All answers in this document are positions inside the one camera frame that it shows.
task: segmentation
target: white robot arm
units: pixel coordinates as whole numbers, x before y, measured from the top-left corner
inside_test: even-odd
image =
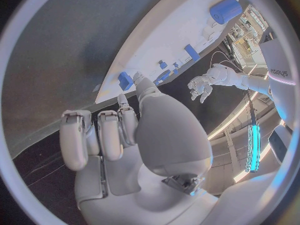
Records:
[[[236,73],[232,68],[218,63],[213,64],[213,67],[206,74],[196,76],[188,83],[187,86],[191,90],[191,99],[195,100],[197,96],[201,95],[200,103],[203,103],[213,91],[212,85],[234,85],[242,90],[251,89],[260,92],[273,99],[267,80],[242,72]]]

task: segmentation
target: blue block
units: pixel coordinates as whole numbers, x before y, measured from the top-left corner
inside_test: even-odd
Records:
[[[218,24],[225,24],[237,15],[240,15],[243,9],[237,0],[223,0],[212,6],[209,12]]]
[[[125,71],[121,72],[117,79],[120,81],[119,86],[123,91],[127,91],[134,84],[133,79]]]
[[[162,60],[160,60],[159,62],[159,66],[160,66],[160,68],[161,69],[165,69],[168,65],[166,64],[166,62],[164,62],[164,61],[162,61]]]
[[[198,52],[196,52],[196,50],[191,46],[191,44],[186,45],[184,50],[186,50],[186,52],[190,55],[191,59],[193,59],[194,62],[200,59]]]
[[[164,81],[164,80],[166,80],[169,77],[170,73],[171,73],[171,71],[168,69],[168,70],[164,71],[162,74],[160,74],[157,77],[156,80],[157,81]]]

